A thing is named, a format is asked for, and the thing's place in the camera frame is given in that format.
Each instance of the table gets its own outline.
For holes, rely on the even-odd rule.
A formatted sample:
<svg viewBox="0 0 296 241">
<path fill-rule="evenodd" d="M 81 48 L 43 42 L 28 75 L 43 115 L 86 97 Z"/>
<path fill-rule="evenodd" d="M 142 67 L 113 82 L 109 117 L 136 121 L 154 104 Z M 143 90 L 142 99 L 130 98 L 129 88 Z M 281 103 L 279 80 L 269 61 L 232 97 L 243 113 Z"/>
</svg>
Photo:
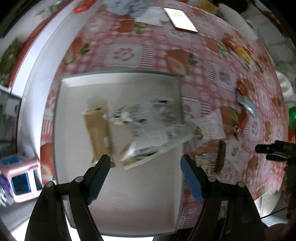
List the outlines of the table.
<svg viewBox="0 0 296 241">
<path fill-rule="evenodd" d="M 59 81 L 67 75 L 114 69 L 179 74 L 183 76 L 181 91 L 186 119 L 207 115 L 221 106 L 230 106 L 239 111 L 240 105 L 234 92 L 236 81 L 248 78 L 252 83 L 257 114 L 256 117 L 249 116 L 240 143 L 249 153 L 250 160 L 242 172 L 225 163 L 219 177 L 221 181 L 231 184 L 239 180 L 246 182 L 254 199 L 269 189 L 278 190 L 284 176 L 283 164 L 266 161 L 261 154 L 255 155 L 257 144 L 286 141 L 288 136 L 282 92 L 264 45 L 259 40 L 248 43 L 222 19 L 192 6 L 172 0 L 155 0 L 153 5 L 184 11 L 199 33 L 176 31 L 171 22 L 153 26 L 98 10 L 78 33 L 55 75 L 44 111 L 41 145 L 52 141 L 57 88 Z M 220 40 L 227 36 L 235 37 L 241 44 L 254 50 L 252 57 L 260 62 L 264 71 L 261 76 L 247 71 L 234 55 L 220 51 Z M 221 71 L 228 76 L 226 82 L 217 77 Z M 191 155 L 217 152 L 217 146 L 217 141 L 211 141 L 193 150 L 185 144 L 184 151 Z M 54 170 L 51 159 L 41 160 L 41 172 L 44 183 L 52 180 Z M 185 185 L 178 228 L 192 227 L 201 208 Z"/>
</svg>

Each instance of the smartphone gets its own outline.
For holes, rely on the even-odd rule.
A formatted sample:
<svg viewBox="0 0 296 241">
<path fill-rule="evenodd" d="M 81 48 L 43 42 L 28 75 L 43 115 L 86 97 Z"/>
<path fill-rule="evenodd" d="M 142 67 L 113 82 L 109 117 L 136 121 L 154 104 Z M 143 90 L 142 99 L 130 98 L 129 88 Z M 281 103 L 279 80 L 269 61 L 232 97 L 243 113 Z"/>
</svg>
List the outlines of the smartphone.
<svg viewBox="0 0 296 241">
<path fill-rule="evenodd" d="M 186 14 L 183 11 L 166 7 L 163 9 L 168 14 L 169 18 L 171 19 L 173 25 L 176 28 L 188 30 L 194 33 L 198 32 L 196 27 L 193 25 L 193 23 L 190 21 L 190 19 L 186 16 Z"/>
</svg>

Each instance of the pink stool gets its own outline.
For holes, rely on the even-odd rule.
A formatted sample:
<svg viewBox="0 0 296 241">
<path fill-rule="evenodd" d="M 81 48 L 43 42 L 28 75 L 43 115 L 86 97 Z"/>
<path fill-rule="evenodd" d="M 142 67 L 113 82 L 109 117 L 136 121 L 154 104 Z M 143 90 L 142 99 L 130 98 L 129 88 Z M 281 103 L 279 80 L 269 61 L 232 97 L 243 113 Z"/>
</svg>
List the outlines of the pink stool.
<svg viewBox="0 0 296 241">
<path fill-rule="evenodd" d="M 26 158 L 20 155 L 14 155 L 10 157 L 17 157 L 21 159 L 22 162 L 17 162 L 13 164 L 4 165 L 0 161 L 0 171 L 1 173 L 8 179 L 10 183 L 10 195 L 13 197 L 15 202 L 24 202 L 33 198 L 36 198 L 41 193 L 41 190 L 37 190 L 35 178 L 34 178 L 34 170 L 40 169 L 40 161 L 37 157 L 35 158 Z M 22 175 L 28 174 L 28 181 L 30 184 L 31 191 L 28 193 L 16 195 L 12 188 L 12 178 Z"/>
</svg>

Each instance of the cardboard box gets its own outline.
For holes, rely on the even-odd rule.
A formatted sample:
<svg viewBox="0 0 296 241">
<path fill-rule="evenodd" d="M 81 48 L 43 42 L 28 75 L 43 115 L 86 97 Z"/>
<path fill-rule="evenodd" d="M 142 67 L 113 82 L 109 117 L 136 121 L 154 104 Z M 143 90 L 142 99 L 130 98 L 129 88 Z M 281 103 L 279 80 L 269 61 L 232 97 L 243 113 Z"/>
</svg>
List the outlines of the cardboard box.
<svg viewBox="0 0 296 241">
<path fill-rule="evenodd" d="M 109 122 L 106 108 L 90 109 L 83 113 L 86 129 L 91 139 L 94 154 L 93 163 L 97 162 L 103 154 L 111 156 L 111 146 L 109 140 Z"/>
</svg>

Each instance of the white plate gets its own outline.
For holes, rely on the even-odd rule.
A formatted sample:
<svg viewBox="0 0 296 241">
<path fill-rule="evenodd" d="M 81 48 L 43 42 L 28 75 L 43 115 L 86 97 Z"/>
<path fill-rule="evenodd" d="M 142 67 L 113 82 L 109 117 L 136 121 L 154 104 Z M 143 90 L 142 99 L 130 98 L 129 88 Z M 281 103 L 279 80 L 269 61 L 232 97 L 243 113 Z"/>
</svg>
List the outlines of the white plate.
<svg viewBox="0 0 296 241">
<path fill-rule="evenodd" d="M 54 117 L 55 170 L 58 183 L 83 175 L 93 158 L 82 113 L 107 107 L 109 117 L 125 104 L 145 95 L 171 97 L 181 110 L 179 79 L 147 72 L 95 73 L 61 81 Z M 182 194 L 182 145 L 140 166 L 124 170 L 120 152 L 131 141 L 126 126 L 110 123 L 111 168 L 99 197 L 89 209 L 102 234 L 153 236 L 176 231 Z M 69 222 L 73 218 L 66 203 Z"/>
</svg>

